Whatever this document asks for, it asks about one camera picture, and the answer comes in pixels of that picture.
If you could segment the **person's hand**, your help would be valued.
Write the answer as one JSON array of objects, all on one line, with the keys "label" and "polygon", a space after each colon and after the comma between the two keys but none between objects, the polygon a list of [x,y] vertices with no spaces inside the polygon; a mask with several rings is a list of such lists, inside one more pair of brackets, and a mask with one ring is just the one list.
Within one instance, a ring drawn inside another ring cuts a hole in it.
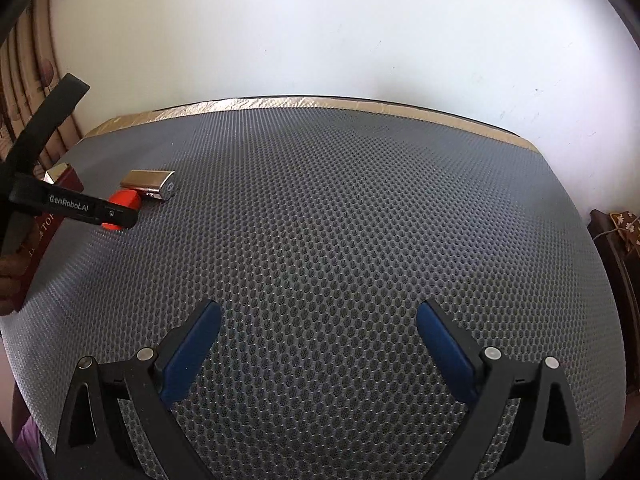
[{"label": "person's hand", "polygon": [[0,259],[0,315],[17,312],[24,304],[23,280],[29,266],[29,251],[20,248]]}]

